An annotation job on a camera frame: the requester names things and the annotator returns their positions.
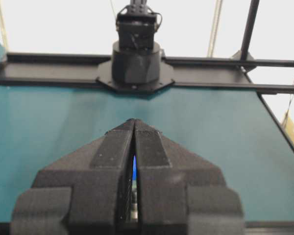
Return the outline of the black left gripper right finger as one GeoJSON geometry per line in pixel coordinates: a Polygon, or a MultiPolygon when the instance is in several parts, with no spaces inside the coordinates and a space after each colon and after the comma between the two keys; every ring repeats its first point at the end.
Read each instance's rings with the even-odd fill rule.
{"type": "Polygon", "coordinates": [[[138,210],[144,235],[243,235],[240,197],[222,170],[135,121],[138,210]]]}

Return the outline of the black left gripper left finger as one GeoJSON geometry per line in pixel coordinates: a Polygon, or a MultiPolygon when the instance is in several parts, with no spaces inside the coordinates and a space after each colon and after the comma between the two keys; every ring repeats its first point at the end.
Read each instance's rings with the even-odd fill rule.
{"type": "Polygon", "coordinates": [[[114,235],[126,221],[134,121],[40,169],[20,194],[12,235],[114,235]]]}

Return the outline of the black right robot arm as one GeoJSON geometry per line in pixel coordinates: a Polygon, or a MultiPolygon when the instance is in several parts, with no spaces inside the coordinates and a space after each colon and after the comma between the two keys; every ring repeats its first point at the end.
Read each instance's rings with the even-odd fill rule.
{"type": "MultiPolygon", "coordinates": [[[[121,84],[160,79],[157,13],[133,0],[116,17],[112,76],[121,84]]],[[[244,213],[238,194],[221,169],[161,132],[135,121],[138,219],[144,235],[242,235],[244,213]]]]}

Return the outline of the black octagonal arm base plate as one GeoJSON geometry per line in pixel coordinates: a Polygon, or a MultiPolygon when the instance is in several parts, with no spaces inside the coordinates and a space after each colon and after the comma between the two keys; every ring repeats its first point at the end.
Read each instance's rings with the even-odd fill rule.
{"type": "Polygon", "coordinates": [[[98,66],[96,81],[118,93],[152,94],[174,84],[174,69],[164,62],[145,67],[108,61],[98,66]]]}

